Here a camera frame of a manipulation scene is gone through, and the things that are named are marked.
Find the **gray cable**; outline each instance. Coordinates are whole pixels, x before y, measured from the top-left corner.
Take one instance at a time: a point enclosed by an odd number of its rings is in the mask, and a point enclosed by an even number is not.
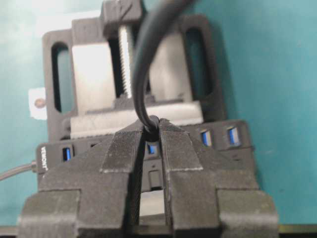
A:
[[[4,179],[7,179],[11,176],[14,176],[14,175],[17,175],[19,173],[22,173],[22,172],[26,172],[26,171],[29,171],[29,170],[32,170],[32,166],[33,164],[30,163],[30,164],[26,164],[26,165],[21,165],[21,166],[18,166],[18,167],[15,167],[11,170],[8,170],[2,174],[0,174],[0,181],[1,180],[4,180]]]
[[[132,76],[133,102],[140,121],[151,133],[157,131],[158,124],[150,119],[144,103],[147,73],[162,38],[178,15],[194,1],[162,1],[147,15],[138,35]]]

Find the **teal table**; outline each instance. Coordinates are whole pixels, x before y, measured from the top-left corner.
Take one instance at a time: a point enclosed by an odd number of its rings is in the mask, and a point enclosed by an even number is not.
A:
[[[1,2],[0,172],[34,160],[48,139],[46,121],[28,108],[28,90],[44,86],[39,17],[101,2]],[[287,224],[317,223],[316,8],[315,0],[202,0],[189,10],[211,22],[229,118],[249,123],[259,182]],[[36,186],[32,173],[0,182],[0,225],[16,224]]]

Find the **sticker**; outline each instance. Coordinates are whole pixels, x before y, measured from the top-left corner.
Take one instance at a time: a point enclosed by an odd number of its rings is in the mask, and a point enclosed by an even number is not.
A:
[[[47,120],[45,88],[29,89],[30,116],[37,120]]]

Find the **white label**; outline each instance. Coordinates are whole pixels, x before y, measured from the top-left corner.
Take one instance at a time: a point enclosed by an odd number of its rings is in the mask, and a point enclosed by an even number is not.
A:
[[[47,164],[47,160],[46,160],[46,148],[45,148],[45,146],[41,148],[41,154],[42,154],[42,168],[47,171],[49,169],[48,169],[48,164]]]

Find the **usb port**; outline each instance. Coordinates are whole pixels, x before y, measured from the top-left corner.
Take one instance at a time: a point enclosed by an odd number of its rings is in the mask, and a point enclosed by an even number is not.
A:
[[[63,160],[69,161],[71,159],[70,149],[68,147],[63,148]]]
[[[155,145],[148,145],[149,154],[155,154],[156,146]]]
[[[238,128],[236,128],[236,127],[229,128],[228,129],[228,136],[229,136],[230,145],[234,145],[234,146],[241,145],[241,142],[239,139]]]
[[[209,130],[202,132],[202,140],[204,145],[212,146],[211,133]]]

